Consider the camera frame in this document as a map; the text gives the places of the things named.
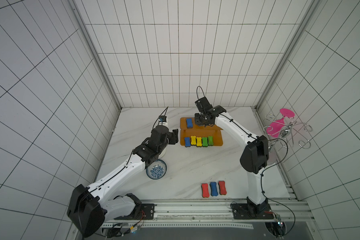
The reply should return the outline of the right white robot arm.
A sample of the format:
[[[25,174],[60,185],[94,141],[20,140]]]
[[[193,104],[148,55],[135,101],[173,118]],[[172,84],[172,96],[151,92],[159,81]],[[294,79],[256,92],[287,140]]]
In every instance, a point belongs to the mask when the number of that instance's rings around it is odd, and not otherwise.
[[[265,136],[253,134],[234,120],[221,106],[213,107],[206,97],[195,101],[199,110],[195,114],[198,126],[217,126],[227,132],[244,148],[240,157],[241,166],[248,172],[248,210],[251,215],[263,211],[268,203],[262,189],[262,173],[269,159],[269,141]]]

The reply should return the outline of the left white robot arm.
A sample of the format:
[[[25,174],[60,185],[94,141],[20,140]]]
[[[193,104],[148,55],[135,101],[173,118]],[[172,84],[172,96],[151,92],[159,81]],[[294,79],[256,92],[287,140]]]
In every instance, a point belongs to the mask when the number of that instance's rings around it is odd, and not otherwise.
[[[87,187],[80,184],[74,188],[67,216],[83,238],[93,235],[106,221],[126,216],[136,218],[141,211],[140,199],[133,194],[122,197],[115,197],[115,194],[122,185],[156,162],[168,145],[178,141],[177,129],[170,131],[167,126],[158,125],[112,172]]]

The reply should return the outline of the orange two-tier shelf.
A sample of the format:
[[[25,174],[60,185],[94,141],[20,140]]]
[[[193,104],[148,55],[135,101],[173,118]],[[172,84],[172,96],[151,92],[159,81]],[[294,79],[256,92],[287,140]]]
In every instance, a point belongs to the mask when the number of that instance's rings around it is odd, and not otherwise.
[[[187,128],[187,119],[192,120],[192,128]],[[189,142],[191,142],[191,136],[207,138],[208,136],[213,137],[214,147],[221,147],[223,145],[223,137],[222,137],[222,129],[217,126],[198,126],[195,123],[194,118],[180,118],[180,144],[181,146],[186,146],[185,138],[190,138]]]

